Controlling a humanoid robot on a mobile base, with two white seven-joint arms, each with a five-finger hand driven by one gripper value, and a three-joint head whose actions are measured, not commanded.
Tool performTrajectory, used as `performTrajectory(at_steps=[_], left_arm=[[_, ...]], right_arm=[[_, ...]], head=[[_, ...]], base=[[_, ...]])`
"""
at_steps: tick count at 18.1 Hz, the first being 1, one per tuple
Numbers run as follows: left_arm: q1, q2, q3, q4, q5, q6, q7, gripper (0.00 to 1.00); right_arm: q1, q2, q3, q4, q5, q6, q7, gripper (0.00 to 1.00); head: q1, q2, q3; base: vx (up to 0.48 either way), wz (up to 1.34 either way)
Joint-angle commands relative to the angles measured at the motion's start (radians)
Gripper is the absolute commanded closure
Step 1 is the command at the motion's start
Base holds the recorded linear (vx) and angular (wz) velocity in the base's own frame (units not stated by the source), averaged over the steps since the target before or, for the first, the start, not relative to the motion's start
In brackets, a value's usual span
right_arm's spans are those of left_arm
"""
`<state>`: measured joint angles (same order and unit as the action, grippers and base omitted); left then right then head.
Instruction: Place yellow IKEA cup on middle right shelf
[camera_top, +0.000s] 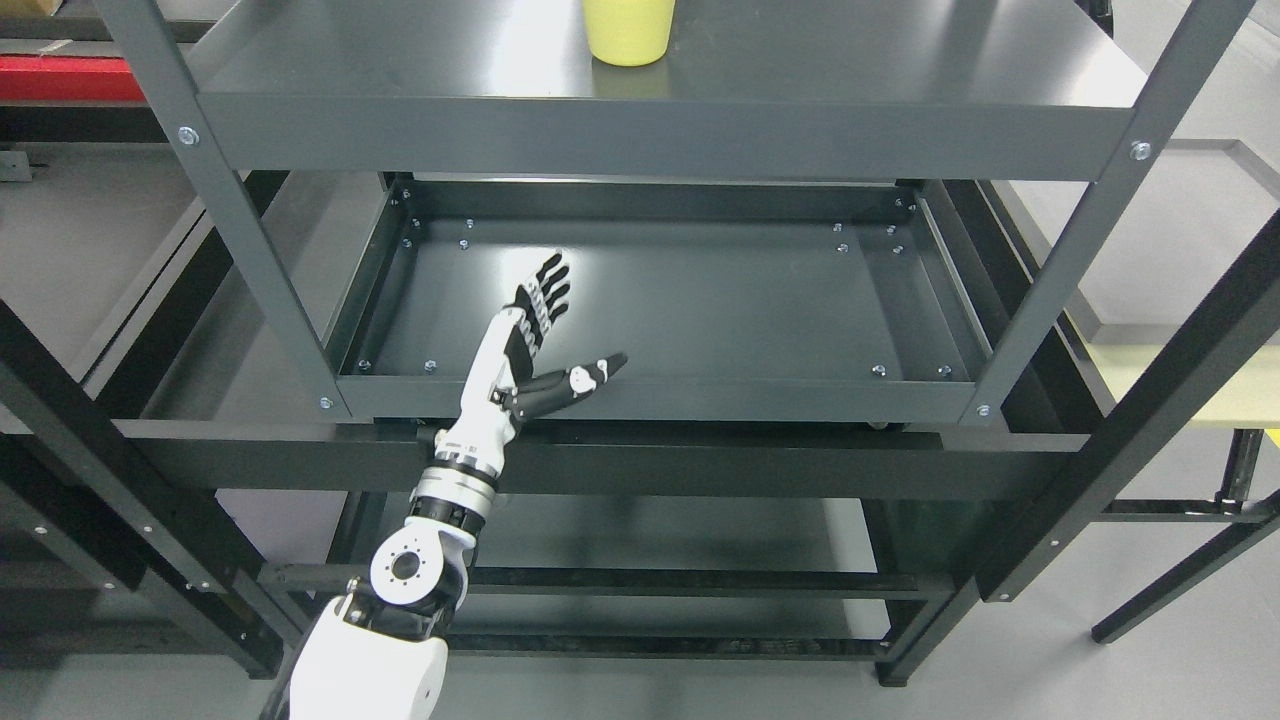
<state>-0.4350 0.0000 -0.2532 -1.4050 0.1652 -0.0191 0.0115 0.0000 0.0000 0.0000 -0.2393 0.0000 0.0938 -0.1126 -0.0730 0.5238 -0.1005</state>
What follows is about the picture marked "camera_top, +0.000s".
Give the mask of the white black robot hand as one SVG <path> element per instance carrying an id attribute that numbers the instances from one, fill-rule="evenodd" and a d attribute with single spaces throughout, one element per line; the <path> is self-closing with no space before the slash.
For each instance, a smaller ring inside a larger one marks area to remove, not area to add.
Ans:
<path id="1" fill-rule="evenodd" d="M 506 448 L 529 421 L 582 402 L 627 363 L 623 352 L 554 372 L 535 373 L 535 360 L 568 311 L 570 265 L 552 254 L 515 287 L 490 319 L 460 396 L 456 424 L 436 441 L 433 464 L 498 478 Z"/>

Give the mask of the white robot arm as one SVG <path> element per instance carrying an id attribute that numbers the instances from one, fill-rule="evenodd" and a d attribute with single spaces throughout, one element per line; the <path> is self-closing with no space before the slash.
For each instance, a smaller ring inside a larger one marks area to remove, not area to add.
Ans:
<path id="1" fill-rule="evenodd" d="M 445 632 L 468 591 L 467 553 L 502 461 L 438 454 L 401 529 L 317 612 L 282 667 L 264 719 L 428 719 L 449 657 Z"/>

